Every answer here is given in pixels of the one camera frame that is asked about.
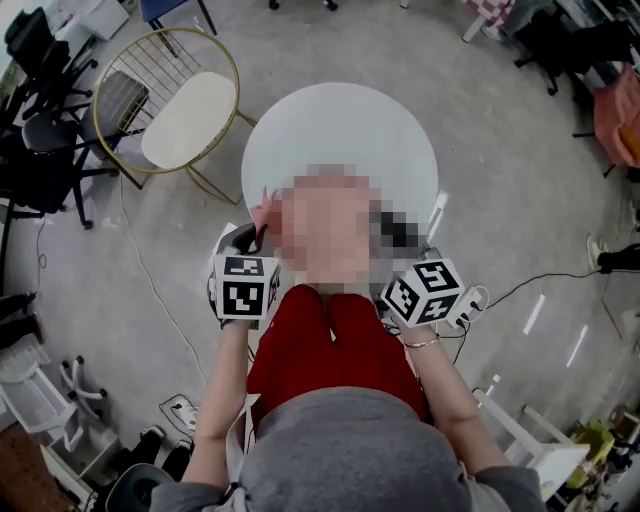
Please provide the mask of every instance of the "bracelet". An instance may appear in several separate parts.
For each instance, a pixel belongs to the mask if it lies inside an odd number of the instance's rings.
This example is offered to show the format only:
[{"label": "bracelet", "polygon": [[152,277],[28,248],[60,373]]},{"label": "bracelet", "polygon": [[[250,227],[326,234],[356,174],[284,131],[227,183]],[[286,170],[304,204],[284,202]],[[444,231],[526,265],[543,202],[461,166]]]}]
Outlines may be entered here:
[{"label": "bracelet", "polygon": [[430,345],[433,345],[434,343],[437,343],[438,341],[440,341],[440,336],[438,334],[436,334],[436,337],[433,338],[432,340],[428,340],[428,341],[421,341],[420,343],[407,343],[404,340],[402,341],[402,344],[407,347],[407,348],[420,348],[420,347],[428,347]]}]

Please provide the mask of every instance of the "red pants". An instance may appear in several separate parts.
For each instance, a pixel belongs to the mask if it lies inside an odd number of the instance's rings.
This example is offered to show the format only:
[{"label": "red pants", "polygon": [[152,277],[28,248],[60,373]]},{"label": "red pants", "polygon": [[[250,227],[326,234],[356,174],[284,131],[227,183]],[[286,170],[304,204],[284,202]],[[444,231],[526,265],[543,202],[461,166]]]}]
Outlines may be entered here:
[{"label": "red pants", "polygon": [[247,391],[261,394],[251,411],[254,428],[287,400],[337,386],[384,391],[426,418],[425,398],[404,348],[384,330],[373,304],[360,295],[338,294],[325,310],[318,292],[298,285],[283,297],[249,373]]}]

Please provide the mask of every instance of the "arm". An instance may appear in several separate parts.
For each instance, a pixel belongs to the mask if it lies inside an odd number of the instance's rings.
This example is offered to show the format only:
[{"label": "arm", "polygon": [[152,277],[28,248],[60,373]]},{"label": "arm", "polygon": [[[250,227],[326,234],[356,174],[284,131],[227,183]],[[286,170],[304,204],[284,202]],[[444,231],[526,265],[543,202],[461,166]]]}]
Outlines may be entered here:
[{"label": "arm", "polygon": [[[417,344],[437,335],[429,327],[410,329],[401,325],[403,340]],[[420,348],[408,348],[424,388],[436,427],[472,475],[486,468],[510,466],[498,444],[478,416],[478,403],[451,364],[439,342]]]},{"label": "arm", "polygon": [[195,448],[183,482],[229,486],[226,460],[227,432],[247,394],[247,338],[249,324],[236,320],[222,329],[209,383],[198,409]]}]

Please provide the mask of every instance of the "white round table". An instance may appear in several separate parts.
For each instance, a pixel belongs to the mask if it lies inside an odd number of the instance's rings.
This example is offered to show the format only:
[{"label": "white round table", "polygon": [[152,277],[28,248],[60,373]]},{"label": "white round table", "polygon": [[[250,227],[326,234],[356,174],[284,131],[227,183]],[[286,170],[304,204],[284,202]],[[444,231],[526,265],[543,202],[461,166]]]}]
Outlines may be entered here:
[{"label": "white round table", "polygon": [[346,164],[378,188],[384,211],[427,222],[438,193],[431,143],[418,121],[386,94],[349,83],[324,83],[281,99],[253,129],[242,159],[242,192],[249,209],[266,187],[293,185],[314,164]]}]

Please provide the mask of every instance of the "gray shirt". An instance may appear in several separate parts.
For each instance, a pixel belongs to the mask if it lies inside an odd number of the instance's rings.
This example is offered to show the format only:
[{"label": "gray shirt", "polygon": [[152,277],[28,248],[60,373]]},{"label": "gray shirt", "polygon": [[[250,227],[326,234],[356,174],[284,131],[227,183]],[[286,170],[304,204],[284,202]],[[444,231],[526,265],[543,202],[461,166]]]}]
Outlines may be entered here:
[{"label": "gray shirt", "polygon": [[152,512],[545,510],[535,471],[498,467],[471,479],[440,432],[381,391],[306,393],[265,416],[256,437],[240,505],[222,507],[224,489],[171,483],[154,489]]}]

